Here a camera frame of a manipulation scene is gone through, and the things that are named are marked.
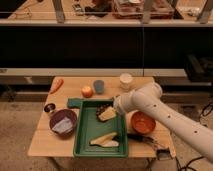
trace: green tray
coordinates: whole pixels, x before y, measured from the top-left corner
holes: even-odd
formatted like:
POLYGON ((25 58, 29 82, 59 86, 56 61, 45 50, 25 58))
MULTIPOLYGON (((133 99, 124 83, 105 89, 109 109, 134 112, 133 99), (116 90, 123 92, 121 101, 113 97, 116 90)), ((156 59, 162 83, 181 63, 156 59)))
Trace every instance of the green tray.
POLYGON ((112 100, 82 100, 78 117, 73 154, 76 157, 127 157, 128 143, 125 117, 116 115, 107 122, 100 122, 96 109, 103 104, 113 104, 112 100), (91 146, 89 142, 110 132, 118 133, 118 147, 91 146))

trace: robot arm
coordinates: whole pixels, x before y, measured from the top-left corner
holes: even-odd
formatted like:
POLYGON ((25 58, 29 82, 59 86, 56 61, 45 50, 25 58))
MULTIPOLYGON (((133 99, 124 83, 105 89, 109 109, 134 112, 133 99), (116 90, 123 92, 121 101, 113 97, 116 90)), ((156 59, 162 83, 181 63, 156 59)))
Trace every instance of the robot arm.
POLYGON ((146 113, 213 163, 213 131, 168 107, 160 101, 161 95, 162 89, 157 83, 148 83, 116 97, 113 105, 119 114, 133 110, 146 113))

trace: food item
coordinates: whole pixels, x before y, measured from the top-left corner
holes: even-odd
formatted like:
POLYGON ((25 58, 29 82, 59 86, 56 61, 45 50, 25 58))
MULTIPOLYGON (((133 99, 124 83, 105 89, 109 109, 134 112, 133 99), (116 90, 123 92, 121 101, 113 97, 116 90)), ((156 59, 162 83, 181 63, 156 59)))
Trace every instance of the food item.
POLYGON ((103 113, 110 105, 104 104, 97 108, 96 115, 99 116, 101 113, 103 113))
POLYGON ((102 147, 117 147, 119 146, 119 143, 115 140, 112 140, 116 135, 116 132, 105 134, 101 137, 91 140, 90 145, 99 145, 102 147))
POLYGON ((93 95, 93 90, 90 86, 84 86, 81 89, 81 93, 85 98, 90 98, 93 95))
POLYGON ((150 116, 137 111, 131 117, 131 125, 137 133, 148 134, 155 129, 156 122, 150 116))
POLYGON ((63 85, 64 80, 62 78, 55 81, 50 89, 50 94, 55 93, 63 85))
POLYGON ((100 115, 98 115, 98 118, 101 121, 107 121, 114 117, 116 117, 116 111, 112 106, 107 107, 104 112, 102 112, 102 113, 100 113, 100 115))

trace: wire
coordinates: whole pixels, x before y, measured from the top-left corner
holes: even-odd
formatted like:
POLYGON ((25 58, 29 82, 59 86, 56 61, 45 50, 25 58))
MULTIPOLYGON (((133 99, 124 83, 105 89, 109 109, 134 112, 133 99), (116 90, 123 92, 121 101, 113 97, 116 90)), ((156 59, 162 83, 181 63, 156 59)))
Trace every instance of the wire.
POLYGON ((192 164, 193 162, 195 162, 195 161, 197 161, 197 160, 200 160, 200 159, 203 159, 203 158, 204 158, 203 156, 196 157, 196 158, 190 160, 185 166, 180 167, 179 160, 178 160, 177 157, 176 157, 177 170, 178 170, 178 171, 187 171, 188 169, 190 169, 190 170, 192 170, 192 171, 197 171, 196 169, 194 169, 193 167, 190 167, 189 165, 192 164))

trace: table leg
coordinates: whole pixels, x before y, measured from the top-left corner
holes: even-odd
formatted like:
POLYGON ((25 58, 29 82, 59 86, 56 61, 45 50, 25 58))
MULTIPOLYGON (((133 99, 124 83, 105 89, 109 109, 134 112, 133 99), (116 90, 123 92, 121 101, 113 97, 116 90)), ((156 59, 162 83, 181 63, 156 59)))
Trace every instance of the table leg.
POLYGON ((151 160, 149 160, 149 158, 147 158, 147 161, 148 161, 148 165, 146 166, 146 169, 151 171, 152 166, 156 162, 156 158, 151 158, 151 160))
POLYGON ((54 159, 54 157, 46 157, 47 160, 56 168, 57 171, 62 170, 61 166, 58 162, 54 159))

